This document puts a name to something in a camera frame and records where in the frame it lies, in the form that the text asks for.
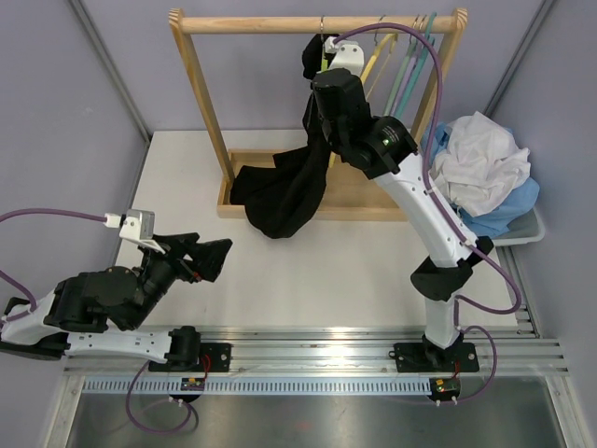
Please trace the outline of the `yellow hanger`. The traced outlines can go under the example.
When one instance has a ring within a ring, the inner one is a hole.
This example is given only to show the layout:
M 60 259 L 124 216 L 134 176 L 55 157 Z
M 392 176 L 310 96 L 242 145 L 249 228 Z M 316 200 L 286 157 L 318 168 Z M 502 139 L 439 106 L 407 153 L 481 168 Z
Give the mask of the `yellow hanger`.
M 365 59 L 365 67 L 363 70 L 363 73 L 360 76 L 360 80 L 361 83 L 363 85 L 366 84 L 369 75 L 371 74 L 373 68 L 375 67 L 375 65 L 377 64 L 378 60 L 380 59 L 382 52 L 385 49 L 388 49 L 387 55 L 385 57 L 385 60 L 382 63 L 382 67 L 380 68 L 377 76 L 374 78 L 374 80 L 372 81 L 371 85 L 369 86 L 367 92 L 366 92 L 366 98 L 368 99 L 369 96 L 372 94 L 372 92 L 374 91 L 381 75 L 383 74 L 383 71 L 385 70 L 385 67 L 390 59 L 390 57 L 392 56 L 394 49 L 396 47 L 397 44 L 397 40 L 398 40 L 398 34 L 387 34 L 385 35 L 381 40 L 378 39 L 378 35 L 375 35 L 374 37 L 374 41 L 375 41 L 375 45 L 374 45 L 374 49 L 372 51 L 372 53 L 370 54 L 370 56 L 368 57 L 368 59 Z M 326 54 L 326 60 L 327 62 L 331 62 L 333 59 L 333 55 L 332 54 Z

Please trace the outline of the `white shirt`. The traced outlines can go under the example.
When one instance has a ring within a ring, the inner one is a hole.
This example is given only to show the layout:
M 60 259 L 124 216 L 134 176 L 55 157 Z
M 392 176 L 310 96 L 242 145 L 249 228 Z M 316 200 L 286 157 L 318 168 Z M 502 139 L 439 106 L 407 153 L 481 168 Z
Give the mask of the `white shirt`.
M 470 216 L 491 213 L 531 175 L 530 150 L 480 112 L 445 125 L 447 143 L 433 157 L 430 175 L 441 194 Z

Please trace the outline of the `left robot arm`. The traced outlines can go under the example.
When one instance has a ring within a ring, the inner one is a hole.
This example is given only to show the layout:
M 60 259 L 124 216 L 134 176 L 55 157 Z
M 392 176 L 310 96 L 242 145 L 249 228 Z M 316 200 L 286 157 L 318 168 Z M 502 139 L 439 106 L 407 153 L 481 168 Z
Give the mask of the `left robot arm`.
M 40 360 L 137 357 L 152 371 L 199 367 L 201 335 L 194 327 L 143 331 L 141 326 L 174 283 L 213 283 L 232 241 L 201 242 L 192 232 L 156 235 L 137 247 L 143 256 L 136 267 L 79 273 L 61 281 L 35 308 L 11 299 L 2 316 L 2 352 Z

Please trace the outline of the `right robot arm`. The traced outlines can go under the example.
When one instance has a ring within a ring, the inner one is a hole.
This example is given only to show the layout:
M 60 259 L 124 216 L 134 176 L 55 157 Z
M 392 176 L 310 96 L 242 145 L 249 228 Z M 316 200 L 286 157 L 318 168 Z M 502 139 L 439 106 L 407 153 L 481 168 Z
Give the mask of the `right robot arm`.
M 492 252 L 492 240 L 469 230 L 445 200 L 432 198 L 432 188 L 423 179 L 423 157 L 409 131 L 393 117 L 371 115 L 358 76 L 345 68 L 321 72 L 312 80 L 312 95 L 332 150 L 390 196 L 428 251 L 410 276 L 425 299 L 425 331 L 420 342 L 395 346 L 397 369 L 463 367 L 473 347 L 464 344 L 456 328 L 455 296 L 483 256 Z

